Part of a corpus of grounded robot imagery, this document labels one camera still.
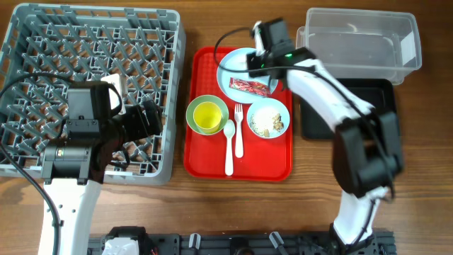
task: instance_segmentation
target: plate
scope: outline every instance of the plate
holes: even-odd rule
[[[195,124],[195,121],[193,120],[193,111],[195,108],[203,103],[203,102],[213,102],[217,104],[220,108],[220,111],[222,112],[222,119],[220,120],[220,126],[219,130],[216,132],[213,132],[212,134],[206,134],[203,131],[201,131],[198,126]],[[185,112],[185,120],[187,121],[187,124],[189,125],[190,129],[192,129],[194,132],[200,135],[215,135],[218,132],[220,132],[225,124],[227,123],[229,119],[229,111],[228,111],[228,106],[223,102],[222,99],[213,96],[213,95],[204,95],[204,96],[198,96],[197,98],[193,99],[192,102],[189,103],[189,106],[187,107],[187,110]]]
[[[253,114],[255,114],[257,111],[264,109],[264,108],[272,108],[273,110],[278,112],[281,116],[281,121],[283,122],[283,129],[279,132],[277,130],[270,131],[269,137],[263,137],[263,136],[257,134],[255,131],[253,131],[253,129],[251,127],[251,119],[252,119]],[[272,138],[279,137],[280,135],[285,133],[286,130],[288,129],[289,122],[290,122],[290,116],[289,116],[288,109],[282,102],[280,102],[276,99],[273,99],[273,98],[262,98],[261,100],[253,103],[247,112],[248,127],[250,128],[250,130],[252,130],[252,132],[255,135],[257,135],[263,139],[272,139]]]
[[[248,53],[255,52],[256,50],[253,48],[241,48],[237,50],[233,50],[227,56],[225,56],[220,64],[223,67],[233,70],[245,70],[247,69],[247,62],[246,62],[246,55]],[[262,84],[268,84],[269,76],[262,76],[256,78],[250,78],[248,73],[232,73],[225,71],[223,69],[217,68],[217,83],[219,84],[220,90],[228,96],[231,100],[236,101],[238,103],[255,103],[263,99],[262,96],[254,95],[251,93],[239,91],[237,89],[231,89],[229,87],[229,80],[230,78],[242,79],[245,81],[257,81]],[[272,94],[277,87],[278,80],[272,80],[270,82],[270,93]]]

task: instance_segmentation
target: white paper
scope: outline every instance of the white paper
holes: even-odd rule
[[[415,55],[415,40],[413,32],[411,32],[401,41],[401,57],[403,59],[403,65],[411,61]]]

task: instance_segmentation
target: small bowl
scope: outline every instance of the small bowl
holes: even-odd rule
[[[193,118],[193,113],[195,109],[197,108],[198,105],[200,105],[203,102],[212,102],[215,103],[217,106],[219,106],[220,111],[222,112],[222,119],[220,120],[219,128],[217,131],[207,134],[203,132],[195,123],[195,120]],[[192,102],[189,103],[189,106],[187,107],[187,110],[185,112],[185,120],[187,122],[187,125],[189,125],[189,128],[193,130],[193,132],[196,132],[199,135],[215,135],[218,132],[220,132],[225,124],[227,123],[229,119],[229,110],[228,106],[223,102],[222,99],[213,96],[213,95],[203,95],[203,96],[198,96],[197,98],[193,99]]]
[[[193,120],[198,128],[206,134],[212,134],[218,131],[222,112],[220,107],[213,102],[203,102],[195,107],[193,111]]]
[[[274,110],[275,112],[280,114],[281,121],[283,123],[283,129],[281,129],[280,131],[277,131],[274,129],[269,130],[269,137],[264,137],[264,135],[259,135],[257,132],[255,132],[253,130],[251,123],[252,123],[252,117],[254,114],[256,114],[258,111],[266,111],[267,109],[269,111]],[[248,109],[248,112],[247,112],[248,127],[250,128],[250,130],[252,130],[252,132],[255,135],[257,135],[263,139],[273,139],[273,138],[279,137],[280,135],[282,135],[283,133],[286,132],[286,130],[289,127],[289,123],[290,123],[290,116],[289,116],[288,109],[282,102],[280,102],[276,99],[273,99],[273,98],[263,98],[255,103],[252,103],[252,105],[250,106],[250,108]]]

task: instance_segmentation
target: yellow-green bowl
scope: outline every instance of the yellow-green bowl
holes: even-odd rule
[[[203,132],[198,126],[197,124],[195,123],[195,120],[193,118],[193,113],[195,111],[195,109],[197,108],[197,106],[203,102],[212,102],[212,103],[215,103],[217,106],[219,106],[220,108],[220,111],[222,113],[222,119],[220,120],[220,124],[219,124],[219,127],[217,129],[217,131],[211,133],[211,134],[208,134],[208,133],[205,133]],[[189,125],[189,128],[191,130],[193,130],[194,132],[196,132],[197,134],[200,134],[200,135],[215,135],[217,134],[218,132],[220,132],[225,124],[227,123],[229,119],[229,110],[228,110],[228,106],[225,104],[225,102],[223,102],[222,99],[216,97],[216,96],[213,96],[213,95],[203,95],[203,96],[198,96],[197,98],[193,99],[192,102],[190,102],[189,106],[187,107],[187,110],[185,112],[185,120],[187,121],[187,124]]]

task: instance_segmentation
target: dish rack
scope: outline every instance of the dish rack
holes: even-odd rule
[[[104,181],[164,184],[172,171],[184,51],[185,32],[176,11],[20,4],[1,48],[0,80],[31,72],[51,72],[74,81],[122,75],[127,81],[125,105],[154,100],[162,108],[164,128],[160,135],[124,144],[130,166],[126,171],[107,168]],[[1,142],[34,178],[40,177],[40,153],[67,118],[67,89],[64,81],[30,78],[0,101]],[[125,163],[122,152],[113,157]],[[21,176],[0,160],[0,176]]]

